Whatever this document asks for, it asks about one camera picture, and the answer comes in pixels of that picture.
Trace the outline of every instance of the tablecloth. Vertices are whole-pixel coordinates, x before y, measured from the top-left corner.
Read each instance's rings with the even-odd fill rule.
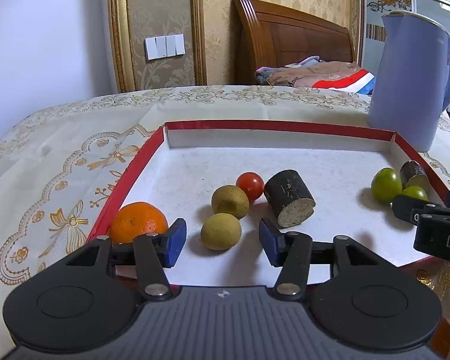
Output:
[[[366,126],[370,98],[335,90],[209,86],[97,97],[35,112],[0,139],[0,356],[13,347],[1,309],[18,284],[84,244],[117,180],[172,120],[269,119]],[[450,186],[450,120],[423,154]],[[450,263],[415,274],[450,321]]]

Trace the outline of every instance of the bed headboard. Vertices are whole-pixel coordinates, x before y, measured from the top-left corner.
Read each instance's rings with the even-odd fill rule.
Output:
[[[242,32],[235,58],[235,84],[256,85],[255,70],[300,62],[309,56],[353,62],[348,29],[292,8],[260,0],[232,0]]]

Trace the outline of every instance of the light switch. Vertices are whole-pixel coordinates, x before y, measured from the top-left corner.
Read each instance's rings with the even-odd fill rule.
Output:
[[[166,41],[166,56],[176,56],[175,51],[175,35],[167,35]]]
[[[163,58],[167,56],[167,44],[165,38],[166,38],[165,36],[155,37],[155,42],[157,43],[158,58]]]
[[[157,59],[157,45],[155,43],[155,38],[146,38],[145,39],[145,50],[147,51],[147,59]]]
[[[183,34],[175,35],[176,55],[185,54],[185,43],[183,42]]]

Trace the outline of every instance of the blue kettle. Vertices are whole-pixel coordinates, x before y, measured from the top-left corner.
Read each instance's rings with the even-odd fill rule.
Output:
[[[396,131],[418,152],[427,152],[450,104],[450,34],[418,13],[396,10],[382,20],[387,39],[368,124]]]

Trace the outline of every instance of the folded blanket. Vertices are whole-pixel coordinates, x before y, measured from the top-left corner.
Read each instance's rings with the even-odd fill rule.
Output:
[[[255,78],[260,85],[336,89],[362,95],[370,95],[375,85],[373,74],[355,62],[325,62],[314,56],[288,66],[261,67]]]

